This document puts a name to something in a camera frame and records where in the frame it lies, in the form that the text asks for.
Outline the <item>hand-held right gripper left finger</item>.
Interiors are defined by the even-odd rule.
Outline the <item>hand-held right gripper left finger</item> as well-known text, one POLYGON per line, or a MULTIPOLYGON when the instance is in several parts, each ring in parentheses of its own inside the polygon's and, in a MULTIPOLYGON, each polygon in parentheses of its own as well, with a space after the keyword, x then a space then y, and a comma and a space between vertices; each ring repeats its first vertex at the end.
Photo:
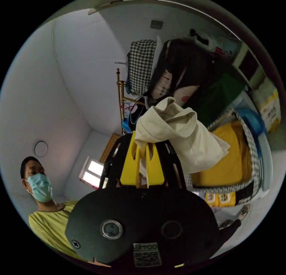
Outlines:
POLYGON ((132 132, 130 144, 128 146, 125 162, 123 165, 120 183, 124 187, 139 187, 139 163, 140 152, 135 142, 135 132, 132 132))

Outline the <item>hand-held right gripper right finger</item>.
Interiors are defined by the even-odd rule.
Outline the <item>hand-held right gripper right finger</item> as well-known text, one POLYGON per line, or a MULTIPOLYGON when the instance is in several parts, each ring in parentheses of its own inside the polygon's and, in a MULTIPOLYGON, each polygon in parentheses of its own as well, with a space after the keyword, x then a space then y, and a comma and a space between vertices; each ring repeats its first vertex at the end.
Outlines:
POLYGON ((165 179, 159 153, 154 143, 146 145, 146 172, 148 187, 162 186, 164 184, 165 179))

